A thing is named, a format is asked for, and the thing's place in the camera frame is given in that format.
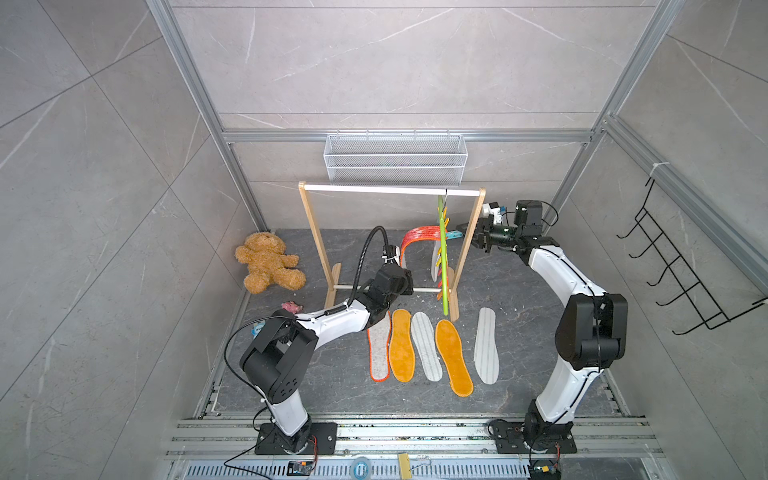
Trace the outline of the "green clip hanger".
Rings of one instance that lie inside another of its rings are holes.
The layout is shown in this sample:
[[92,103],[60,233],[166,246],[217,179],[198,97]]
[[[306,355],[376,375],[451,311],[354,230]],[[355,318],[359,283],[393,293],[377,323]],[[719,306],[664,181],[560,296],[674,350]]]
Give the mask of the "green clip hanger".
[[448,280],[448,258],[447,258],[447,196],[438,197],[438,227],[439,227],[439,266],[441,274],[441,300],[443,314],[449,315],[449,280]]

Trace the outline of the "white striped insole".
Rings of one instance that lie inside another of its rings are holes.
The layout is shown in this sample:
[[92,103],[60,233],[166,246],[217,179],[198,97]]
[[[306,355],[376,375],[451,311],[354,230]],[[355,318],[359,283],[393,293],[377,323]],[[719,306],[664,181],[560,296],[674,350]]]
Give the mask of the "white striped insole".
[[438,382],[443,377],[443,369],[437,354],[435,329],[425,313],[413,314],[410,333],[426,378]]
[[478,315],[473,361],[480,380],[487,385],[495,384],[499,377],[495,327],[495,312],[491,308],[482,307]]

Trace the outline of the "orange fuzzy insole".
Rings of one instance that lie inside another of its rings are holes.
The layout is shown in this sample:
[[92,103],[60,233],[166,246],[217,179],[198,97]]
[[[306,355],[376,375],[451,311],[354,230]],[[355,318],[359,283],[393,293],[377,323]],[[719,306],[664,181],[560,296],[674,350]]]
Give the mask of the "orange fuzzy insole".
[[474,391],[474,384],[464,360],[458,330],[450,320],[443,319],[438,322],[435,335],[452,391],[459,397],[469,397]]

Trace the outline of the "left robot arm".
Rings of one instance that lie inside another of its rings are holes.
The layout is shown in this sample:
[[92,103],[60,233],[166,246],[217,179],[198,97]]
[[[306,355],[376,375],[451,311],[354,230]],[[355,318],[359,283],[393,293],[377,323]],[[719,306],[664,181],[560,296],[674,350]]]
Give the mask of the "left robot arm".
[[[361,282],[364,260],[376,234],[383,239],[383,264],[374,277]],[[311,417],[299,386],[317,349],[345,335],[370,329],[381,322],[391,304],[413,293],[411,271],[401,267],[397,247],[382,226],[365,239],[350,295],[342,303],[308,314],[285,309],[259,318],[261,330],[240,356],[236,366],[224,351],[228,370],[264,401],[275,433],[297,451],[308,440]]]

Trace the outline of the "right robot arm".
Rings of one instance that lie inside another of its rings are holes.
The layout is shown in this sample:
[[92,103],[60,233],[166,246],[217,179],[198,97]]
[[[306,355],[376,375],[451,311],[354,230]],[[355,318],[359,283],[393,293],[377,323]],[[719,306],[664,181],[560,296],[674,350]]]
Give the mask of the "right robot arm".
[[585,276],[560,245],[543,234],[545,203],[519,200],[507,224],[497,203],[485,204],[473,232],[457,226],[472,246],[518,255],[544,279],[564,306],[554,342],[557,363],[542,391],[530,404],[522,427],[529,447],[571,434],[580,402],[604,370],[625,354],[628,303]]

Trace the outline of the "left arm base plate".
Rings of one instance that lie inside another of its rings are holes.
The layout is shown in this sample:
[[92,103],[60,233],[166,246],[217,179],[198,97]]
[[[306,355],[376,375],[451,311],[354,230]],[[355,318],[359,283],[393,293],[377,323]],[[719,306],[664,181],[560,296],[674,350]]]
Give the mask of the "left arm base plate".
[[332,455],[336,448],[337,432],[337,423],[310,421],[296,434],[289,436],[276,424],[263,423],[259,427],[254,452],[256,455]]

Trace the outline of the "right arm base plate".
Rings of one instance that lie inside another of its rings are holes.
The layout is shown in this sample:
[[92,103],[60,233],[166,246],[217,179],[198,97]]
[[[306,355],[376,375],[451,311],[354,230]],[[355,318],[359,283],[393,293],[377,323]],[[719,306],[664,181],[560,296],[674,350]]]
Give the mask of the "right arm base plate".
[[488,434],[499,454],[575,454],[573,423],[513,422],[490,420]]

